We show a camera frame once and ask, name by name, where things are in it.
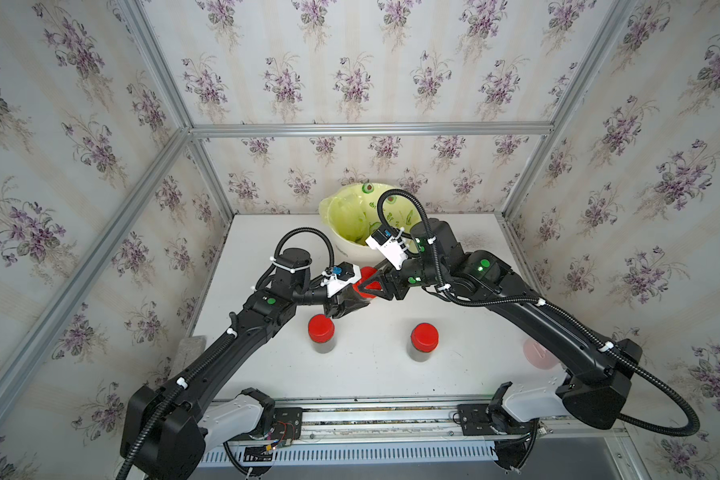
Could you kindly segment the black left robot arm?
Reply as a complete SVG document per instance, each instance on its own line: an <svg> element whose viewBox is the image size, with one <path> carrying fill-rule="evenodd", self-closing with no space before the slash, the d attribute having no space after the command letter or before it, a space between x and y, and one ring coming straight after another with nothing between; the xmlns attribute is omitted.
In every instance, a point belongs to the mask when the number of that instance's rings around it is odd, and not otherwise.
<svg viewBox="0 0 720 480"><path fill-rule="evenodd" d="M316 277L310 275L310 253L285 245L298 234L316 235L327 248L328 265ZM361 309L363 300L353 289L361 278L360 266L337 262L322 231L299 227L286 233L252 294L239 312L230 313L227 328L211 346L162 386L143 386L132 395L118 478L127 478L132 468L152 479L189 478L211 447L211 428L204 418L221 388L295 316L298 307L320 305L330 318Z"/></svg>

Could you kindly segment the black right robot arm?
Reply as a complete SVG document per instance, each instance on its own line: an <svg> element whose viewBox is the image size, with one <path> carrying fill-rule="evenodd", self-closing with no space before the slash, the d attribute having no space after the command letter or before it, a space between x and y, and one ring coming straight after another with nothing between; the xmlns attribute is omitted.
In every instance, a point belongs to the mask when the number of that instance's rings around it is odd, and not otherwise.
<svg viewBox="0 0 720 480"><path fill-rule="evenodd" d="M510 321L564 366L566 377L555 390L565 411L600 430L616 421L660 435L687 437L701 427L698 414L667 383L640 366L641 348L613 341L543 298L496 255L466 252L450 225L429 217L422 203L402 189L389 189L373 202L379 225L366 240L384 259L359 285L362 293L403 300L412 288L462 308L486 309ZM379 289L373 291L372 283ZM666 395L685 414L683 426L663 426L623 413L638 375Z"/></svg>

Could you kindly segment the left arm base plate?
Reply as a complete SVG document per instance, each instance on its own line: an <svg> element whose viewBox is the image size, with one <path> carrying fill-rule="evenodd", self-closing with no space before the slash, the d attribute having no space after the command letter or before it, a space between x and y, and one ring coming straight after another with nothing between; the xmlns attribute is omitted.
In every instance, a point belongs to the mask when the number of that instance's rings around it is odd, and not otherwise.
<svg viewBox="0 0 720 480"><path fill-rule="evenodd" d="M276 407L270 417L252 433L241 433L229 439L230 443L263 446L268 444L289 446L301 437L304 409Z"/></svg>

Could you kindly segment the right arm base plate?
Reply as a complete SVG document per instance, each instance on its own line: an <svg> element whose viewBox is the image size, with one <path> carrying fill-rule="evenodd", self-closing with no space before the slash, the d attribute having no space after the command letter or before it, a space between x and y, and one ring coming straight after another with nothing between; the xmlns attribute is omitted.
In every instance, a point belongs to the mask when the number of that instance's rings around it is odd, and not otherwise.
<svg viewBox="0 0 720 480"><path fill-rule="evenodd" d="M502 407L491 404L460 404L452 420L464 436L525 436L538 429L537 420L518 421Z"/></svg>

